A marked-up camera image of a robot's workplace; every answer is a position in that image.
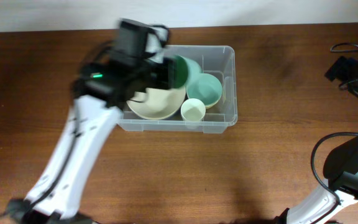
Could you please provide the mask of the cream plate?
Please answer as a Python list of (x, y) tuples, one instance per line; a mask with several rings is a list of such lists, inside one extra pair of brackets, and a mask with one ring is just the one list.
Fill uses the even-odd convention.
[(141, 118), (160, 120), (174, 115), (181, 108), (185, 96), (185, 87), (169, 90), (147, 88), (145, 93), (136, 92), (127, 105)]

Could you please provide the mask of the green cup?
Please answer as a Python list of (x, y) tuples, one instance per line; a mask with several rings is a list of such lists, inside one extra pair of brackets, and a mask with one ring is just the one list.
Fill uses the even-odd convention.
[(190, 58), (183, 57), (181, 55), (175, 55), (173, 58), (173, 62), (174, 88), (190, 86), (198, 79), (198, 76), (203, 72), (198, 62)]

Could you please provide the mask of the cream cup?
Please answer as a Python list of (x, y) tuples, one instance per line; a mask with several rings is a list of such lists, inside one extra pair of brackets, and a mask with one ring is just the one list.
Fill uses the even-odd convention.
[(183, 102), (180, 113), (184, 121), (202, 121), (206, 114), (206, 107), (201, 100), (191, 98)]

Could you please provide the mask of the green bowl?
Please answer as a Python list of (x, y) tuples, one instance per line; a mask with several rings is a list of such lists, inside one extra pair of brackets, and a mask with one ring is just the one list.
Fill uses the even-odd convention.
[(189, 99), (200, 100), (206, 108), (213, 107), (222, 97), (223, 84), (214, 75), (200, 73), (186, 87), (186, 94)]

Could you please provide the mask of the yellow bowl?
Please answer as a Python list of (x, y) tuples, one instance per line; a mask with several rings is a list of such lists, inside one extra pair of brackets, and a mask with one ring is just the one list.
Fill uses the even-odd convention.
[(213, 108), (217, 108), (219, 106), (219, 103), (220, 103), (221, 100), (216, 100), (215, 102), (211, 103), (211, 104), (205, 104), (205, 108), (207, 110), (209, 109), (213, 109)]

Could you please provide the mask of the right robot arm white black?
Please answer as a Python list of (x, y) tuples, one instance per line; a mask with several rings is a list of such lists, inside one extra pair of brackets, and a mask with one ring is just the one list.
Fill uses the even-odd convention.
[[(358, 53), (358, 45), (351, 50)], [(329, 81), (339, 80), (339, 88), (358, 97), (358, 58), (339, 57), (325, 73)], [(335, 147), (327, 156), (323, 176), (315, 168), (317, 149), (328, 139), (348, 136), (350, 139)], [(318, 187), (301, 203), (286, 208), (274, 223), (330, 223), (344, 208), (358, 202), (358, 132), (338, 132), (321, 138), (311, 152), (310, 166)]]

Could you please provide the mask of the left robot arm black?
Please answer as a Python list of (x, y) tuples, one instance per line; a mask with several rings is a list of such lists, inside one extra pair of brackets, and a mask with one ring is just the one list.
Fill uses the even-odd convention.
[(11, 199), (0, 221), (91, 223), (80, 213), (83, 190), (99, 152), (123, 116), (126, 103), (148, 88), (177, 88), (164, 69), (170, 38), (162, 24), (121, 19), (117, 35), (90, 50), (71, 84), (72, 106), (40, 179), (24, 198)]

